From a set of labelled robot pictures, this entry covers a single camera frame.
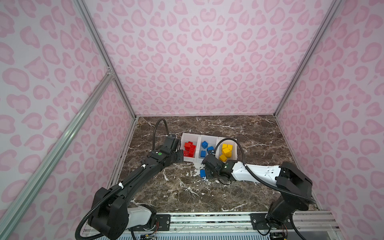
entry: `black mounting plate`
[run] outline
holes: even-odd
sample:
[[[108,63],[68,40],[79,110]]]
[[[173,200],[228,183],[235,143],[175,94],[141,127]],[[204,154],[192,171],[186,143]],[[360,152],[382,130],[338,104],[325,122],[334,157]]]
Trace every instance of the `black mounting plate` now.
[[[156,214],[156,221],[159,222],[159,229],[158,231],[169,231],[169,225],[170,225],[170,215],[169,214]],[[132,227],[132,229],[135,232],[138,231],[145,231],[143,226],[136,226]]]
[[[269,226],[266,224],[266,221],[265,221],[265,215],[266,214],[250,214],[249,216],[251,217],[251,223],[252,223],[252,228],[253,230],[268,230],[269,229]],[[287,229],[293,229],[292,228],[292,225],[287,221],[285,223],[285,226],[287,227]]]

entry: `pink heart wallpaper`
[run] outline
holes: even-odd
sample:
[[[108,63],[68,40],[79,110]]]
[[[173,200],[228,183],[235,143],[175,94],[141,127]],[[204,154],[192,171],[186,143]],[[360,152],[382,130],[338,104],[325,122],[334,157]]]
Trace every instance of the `pink heart wallpaper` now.
[[[272,114],[331,0],[86,0],[136,114]]]
[[[346,240],[384,235],[383,12],[346,1],[278,116]]]
[[[0,3],[0,218],[106,73],[71,0]]]
[[[110,83],[9,240],[73,239],[95,192],[110,179],[131,122]]]

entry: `slotted blue panel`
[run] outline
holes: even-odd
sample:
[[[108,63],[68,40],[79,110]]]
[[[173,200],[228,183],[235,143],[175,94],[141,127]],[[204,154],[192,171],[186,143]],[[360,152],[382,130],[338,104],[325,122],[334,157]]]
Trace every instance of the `slotted blue panel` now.
[[[133,240],[130,233],[121,235],[117,240]],[[269,236],[258,233],[160,233],[157,240],[271,240]]]

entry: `brown marble surface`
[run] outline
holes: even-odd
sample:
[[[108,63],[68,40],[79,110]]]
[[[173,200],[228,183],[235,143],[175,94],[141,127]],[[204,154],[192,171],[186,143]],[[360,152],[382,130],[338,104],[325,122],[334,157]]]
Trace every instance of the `brown marble surface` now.
[[[120,178],[135,168],[152,148],[152,132],[159,117],[139,118]],[[242,145],[247,163],[280,165],[293,162],[275,119],[265,116],[191,116],[166,117],[171,134],[181,138],[182,133],[204,134],[236,138]],[[164,125],[157,129],[156,145],[165,135]],[[238,149],[238,160],[241,154]],[[222,185],[216,180],[203,180],[197,175],[198,164],[183,162],[165,168],[153,177],[131,202],[149,204],[158,212],[217,212],[267,211],[279,192],[253,182],[233,182]]]

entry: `pile of red blocks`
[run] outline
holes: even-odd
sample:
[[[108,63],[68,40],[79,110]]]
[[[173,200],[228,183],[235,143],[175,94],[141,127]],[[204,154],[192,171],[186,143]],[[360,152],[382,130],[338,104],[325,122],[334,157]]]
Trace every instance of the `pile of red blocks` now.
[[[193,157],[196,151],[196,145],[193,145],[193,142],[186,142],[184,144],[184,157]]]

